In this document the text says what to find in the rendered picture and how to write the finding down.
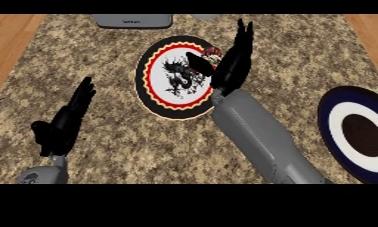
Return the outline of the small grey object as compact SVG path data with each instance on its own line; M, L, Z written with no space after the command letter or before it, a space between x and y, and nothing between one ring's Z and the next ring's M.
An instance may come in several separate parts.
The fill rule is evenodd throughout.
M190 14L190 16L199 20L212 20L220 17L220 14Z

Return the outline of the grey flat appliance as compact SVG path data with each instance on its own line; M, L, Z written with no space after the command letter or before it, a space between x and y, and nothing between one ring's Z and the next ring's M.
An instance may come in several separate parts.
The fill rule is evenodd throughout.
M171 14L93 14L102 28L161 29L173 23Z

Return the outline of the black red dragon plate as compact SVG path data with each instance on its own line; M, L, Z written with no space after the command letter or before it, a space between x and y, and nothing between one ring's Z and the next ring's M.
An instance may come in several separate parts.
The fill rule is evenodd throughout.
M168 120L189 120L212 109L211 78L189 68L186 53L202 56L211 44L195 36L156 41L140 56L134 90L144 109Z

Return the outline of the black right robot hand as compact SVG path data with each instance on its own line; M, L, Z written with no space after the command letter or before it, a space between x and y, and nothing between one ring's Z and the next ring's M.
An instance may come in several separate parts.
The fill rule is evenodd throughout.
M233 46L221 57L217 67L199 56L186 53L189 68L211 78L211 87L227 96L240 88L249 70L254 42L254 24L243 25L238 20L238 32L233 40Z

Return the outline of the red frosted cupcake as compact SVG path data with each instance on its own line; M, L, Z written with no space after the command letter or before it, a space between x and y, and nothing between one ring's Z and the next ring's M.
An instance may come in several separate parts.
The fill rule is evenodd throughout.
M202 58L209 62L212 67L217 67L223 58L221 50L214 46L207 47L202 52Z

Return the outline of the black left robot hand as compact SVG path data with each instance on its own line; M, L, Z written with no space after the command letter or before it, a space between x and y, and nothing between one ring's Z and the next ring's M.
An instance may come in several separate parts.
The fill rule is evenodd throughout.
M69 103L59 109L50 123L34 121L31 130L41 146L40 156L66 156L78 137L82 118L96 94L91 78L85 77L74 91Z

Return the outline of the navy white brown plate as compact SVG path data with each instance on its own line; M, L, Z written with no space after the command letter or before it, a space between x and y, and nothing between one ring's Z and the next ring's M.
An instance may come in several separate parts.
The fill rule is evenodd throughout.
M338 86L322 96L317 126L328 150L351 176L378 184L378 94Z

